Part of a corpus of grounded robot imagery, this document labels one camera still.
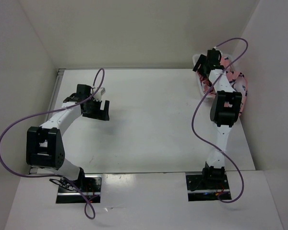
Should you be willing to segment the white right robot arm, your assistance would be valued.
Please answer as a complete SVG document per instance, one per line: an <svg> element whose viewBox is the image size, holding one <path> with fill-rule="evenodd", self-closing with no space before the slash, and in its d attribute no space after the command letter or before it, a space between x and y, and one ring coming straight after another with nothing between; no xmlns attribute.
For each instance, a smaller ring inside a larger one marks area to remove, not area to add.
<svg viewBox="0 0 288 230"><path fill-rule="evenodd" d="M210 120L216 131L216 143L205 162L201 176L201 183L206 189L221 188L225 180L225 156L221 151L227 146L229 133L239 117L242 101L242 94L235 91L227 79L221 58L221 52L212 48L206 55L199 56L193 68L201 76L207 77L216 93L210 110Z"/></svg>

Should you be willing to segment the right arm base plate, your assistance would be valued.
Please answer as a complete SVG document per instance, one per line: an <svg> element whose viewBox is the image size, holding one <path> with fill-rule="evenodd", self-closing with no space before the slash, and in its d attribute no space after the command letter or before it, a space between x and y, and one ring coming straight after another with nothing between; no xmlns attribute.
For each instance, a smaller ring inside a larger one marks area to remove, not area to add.
<svg viewBox="0 0 288 230"><path fill-rule="evenodd" d="M220 182L205 181L200 172L186 173L185 176L189 202L215 201L218 196L222 200L232 200L226 175Z"/></svg>

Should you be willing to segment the pink shark print shorts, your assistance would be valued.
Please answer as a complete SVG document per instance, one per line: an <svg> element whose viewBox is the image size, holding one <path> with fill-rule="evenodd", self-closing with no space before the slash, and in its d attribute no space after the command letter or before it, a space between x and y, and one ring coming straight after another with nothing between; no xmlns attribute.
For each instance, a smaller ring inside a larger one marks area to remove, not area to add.
<svg viewBox="0 0 288 230"><path fill-rule="evenodd" d="M193 57L192 57L193 64L196 63L199 56L200 56L200 54L193 55ZM223 65L225 67L231 61L233 61L233 57L231 55L223 54L223 56L221 58L221 65ZM248 82L247 82L244 74L240 71L236 71L236 68L233 66L229 67L229 69L226 70L226 76L227 76L227 79L228 79L230 85L232 86L232 88L235 91L240 92L242 94L242 101L241 101L240 114L239 114L239 116L240 116L243 112L244 105L245 105L246 98L247 98L247 94L248 94ZM208 80L206 78L204 78L203 76L202 76L202 78L205 80L205 83L207 83Z"/></svg>

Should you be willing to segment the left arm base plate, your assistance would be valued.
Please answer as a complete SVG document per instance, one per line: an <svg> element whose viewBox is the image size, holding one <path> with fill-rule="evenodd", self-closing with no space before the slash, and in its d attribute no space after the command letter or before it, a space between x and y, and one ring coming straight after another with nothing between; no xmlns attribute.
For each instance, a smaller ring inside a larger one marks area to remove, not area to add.
<svg viewBox="0 0 288 230"><path fill-rule="evenodd" d="M67 181L60 179L50 179L58 186L56 204L78 204L85 203L82 196ZM101 174L86 174L84 184L79 187L90 203L100 203L101 199Z"/></svg>

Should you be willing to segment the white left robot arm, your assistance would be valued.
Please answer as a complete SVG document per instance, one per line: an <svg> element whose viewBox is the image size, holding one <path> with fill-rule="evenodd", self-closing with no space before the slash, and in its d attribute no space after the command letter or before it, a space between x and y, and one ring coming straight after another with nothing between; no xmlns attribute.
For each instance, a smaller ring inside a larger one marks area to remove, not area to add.
<svg viewBox="0 0 288 230"><path fill-rule="evenodd" d="M86 186L84 170L67 160L62 136L81 116L109 120L109 101L102 101L105 92L104 87L78 84L76 92L63 101L62 111L42 125L30 127L26 139L26 163L64 177L64 186L82 191Z"/></svg>

